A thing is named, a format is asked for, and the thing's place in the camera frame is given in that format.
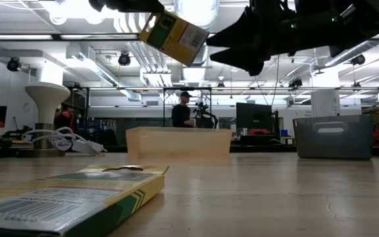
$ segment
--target table surface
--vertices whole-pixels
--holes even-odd
[[[0,159],[0,186],[88,165],[169,165],[165,189],[109,236],[379,237],[379,158],[298,159],[233,153],[229,159],[105,157]]]

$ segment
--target cap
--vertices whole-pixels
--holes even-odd
[[[193,96],[190,95],[190,93],[188,93],[188,92],[182,92],[180,97],[187,97],[187,98],[190,98],[190,97],[193,97]]]

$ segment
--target barcode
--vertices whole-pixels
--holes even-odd
[[[52,221],[79,207],[80,205],[51,201],[8,200],[0,203],[0,214],[28,217],[36,221]]]
[[[198,48],[204,41],[204,33],[196,32],[191,41],[191,46],[194,48]]]
[[[189,24],[185,29],[185,32],[182,34],[180,43],[186,47],[197,50],[204,43],[206,37],[207,32]]]

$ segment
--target gray plastic bin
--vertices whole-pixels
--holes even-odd
[[[372,117],[349,115],[293,120],[300,158],[372,157]]]

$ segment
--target man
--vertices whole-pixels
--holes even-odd
[[[192,96],[188,92],[181,93],[181,103],[172,110],[172,122],[175,128],[193,128],[194,120],[190,119],[191,110],[187,106]]]
[[[66,111],[61,111],[60,109],[57,109],[57,111],[55,112],[54,120],[55,128],[58,129],[66,126],[74,130],[74,119],[74,109],[72,107],[68,107]]]

